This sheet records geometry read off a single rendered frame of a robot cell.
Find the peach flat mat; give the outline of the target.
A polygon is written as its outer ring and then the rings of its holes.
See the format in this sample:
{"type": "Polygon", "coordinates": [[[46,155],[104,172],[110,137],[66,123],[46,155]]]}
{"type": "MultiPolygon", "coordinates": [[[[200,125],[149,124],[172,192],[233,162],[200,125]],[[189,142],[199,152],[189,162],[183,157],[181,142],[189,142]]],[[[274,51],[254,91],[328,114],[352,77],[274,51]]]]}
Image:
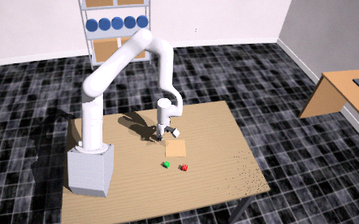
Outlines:
{"type": "Polygon", "coordinates": [[[186,157],[184,140],[165,140],[166,157],[186,157]]]}

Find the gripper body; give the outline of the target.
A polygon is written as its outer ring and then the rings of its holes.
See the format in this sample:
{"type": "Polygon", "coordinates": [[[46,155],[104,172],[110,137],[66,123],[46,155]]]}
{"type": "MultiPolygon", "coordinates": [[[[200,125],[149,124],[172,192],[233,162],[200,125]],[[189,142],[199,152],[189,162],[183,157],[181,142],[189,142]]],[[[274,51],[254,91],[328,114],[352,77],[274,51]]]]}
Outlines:
{"type": "Polygon", "coordinates": [[[163,135],[164,132],[166,131],[166,129],[164,129],[166,126],[170,126],[170,122],[167,124],[161,124],[161,123],[157,123],[157,128],[156,128],[156,132],[160,131],[160,134],[163,135]]]}

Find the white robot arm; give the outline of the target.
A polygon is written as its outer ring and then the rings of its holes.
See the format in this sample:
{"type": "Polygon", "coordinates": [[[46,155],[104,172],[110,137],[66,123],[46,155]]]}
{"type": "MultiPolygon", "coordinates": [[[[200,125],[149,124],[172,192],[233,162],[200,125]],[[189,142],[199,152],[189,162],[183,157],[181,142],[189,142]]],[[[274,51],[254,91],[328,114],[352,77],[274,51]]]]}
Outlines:
{"type": "Polygon", "coordinates": [[[171,117],[182,115],[182,97],[172,86],[171,44],[162,38],[153,37],[145,28],[135,33],[82,83],[81,141],[76,145],[76,151],[80,153],[102,153],[108,149],[108,145],[102,143],[103,93],[112,80],[143,50],[158,56],[158,89],[175,98],[175,105],[167,98],[158,100],[158,122],[167,124],[171,117]]]}

